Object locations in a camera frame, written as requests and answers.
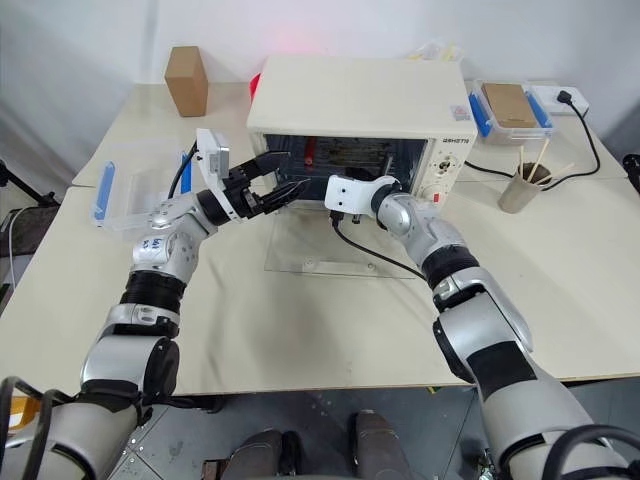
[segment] black stand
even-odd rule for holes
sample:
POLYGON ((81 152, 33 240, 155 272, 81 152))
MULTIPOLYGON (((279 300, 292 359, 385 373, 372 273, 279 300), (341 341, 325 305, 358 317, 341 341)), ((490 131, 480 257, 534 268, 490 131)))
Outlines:
POLYGON ((55 195, 54 192, 49 192, 44 196, 40 195, 33 188, 31 188, 29 185, 24 183, 20 179, 20 177, 17 177, 16 175, 14 175, 7 168, 7 166, 4 164, 4 162, 2 160, 0 160, 0 187, 6 187, 7 186, 7 182, 13 183, 16 187, 18 187, 24 193, 29 195, 31 198, 33 198, 36 202, 38 202, 38 206, 40 206, 40 207, 53 207, 53 206, 56 206, 56 205, 60 205, 53 198, 53 196, 55 195))

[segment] cup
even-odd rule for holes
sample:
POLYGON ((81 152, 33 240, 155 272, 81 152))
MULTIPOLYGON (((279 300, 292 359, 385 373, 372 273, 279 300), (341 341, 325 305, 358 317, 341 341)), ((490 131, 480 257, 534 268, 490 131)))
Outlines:
POLYGON ((535 163, 525 163, 522 168, 522 174, 520 174, 520 166, 518 166, 518 170, 511 178, 506 190, 498 199, 498 206, 503 211, 507 213, 518 213, 551 181, 551 179, 549 179, 540 185, 535 185, 536 182, 551 174, 546 167, 538 165, 538 168, 536 168, 536 171, 533 173, 533 177, 531 177, 531 182, 527 182, 527 178, 529 178, 531 169, 534 166, 535 163))

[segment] brown box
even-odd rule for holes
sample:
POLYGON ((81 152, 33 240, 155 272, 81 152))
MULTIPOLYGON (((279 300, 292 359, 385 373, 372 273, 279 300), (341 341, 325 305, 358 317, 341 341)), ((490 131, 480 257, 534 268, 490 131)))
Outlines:
POLYGON ((501 127, 534 128, 537 125, 522 86, 485 83, 482 85, 482 91, 501 127))
POLYGON ((209 82, 198 47, 173 47, 164 79, 180 116, 200 117, 207 113, 209 82))

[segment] white wall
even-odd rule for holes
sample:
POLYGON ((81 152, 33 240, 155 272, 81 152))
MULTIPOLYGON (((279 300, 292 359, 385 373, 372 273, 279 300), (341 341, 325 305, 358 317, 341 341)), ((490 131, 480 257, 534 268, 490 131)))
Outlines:
POLYGON ((637 0, 3 0, 0 109, 68 179, 132 83, 163 81, 174 45, 200 46, 209 79, 228 82, 271 52, 399 57, 444 37, 467 78, 577 85, 604 135, 640 99, 639 20, 637 0))

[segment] power strip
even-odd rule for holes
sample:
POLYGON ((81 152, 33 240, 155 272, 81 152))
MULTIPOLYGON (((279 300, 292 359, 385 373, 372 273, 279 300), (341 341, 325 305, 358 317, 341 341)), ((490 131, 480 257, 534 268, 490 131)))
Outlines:
POLYGON ((581 115, 585 115, 589 111, 589 102, 582 96, 580 90, 575 87, 556 87, 549 85, 533 85, 533 91, 542 102, 544 109, 551 115, 575 115, 575 112, 569 105, 558 102, 558 93, 560 90, 565 90, 571 94, 571 101, 573 106, 580 112, 581 115))

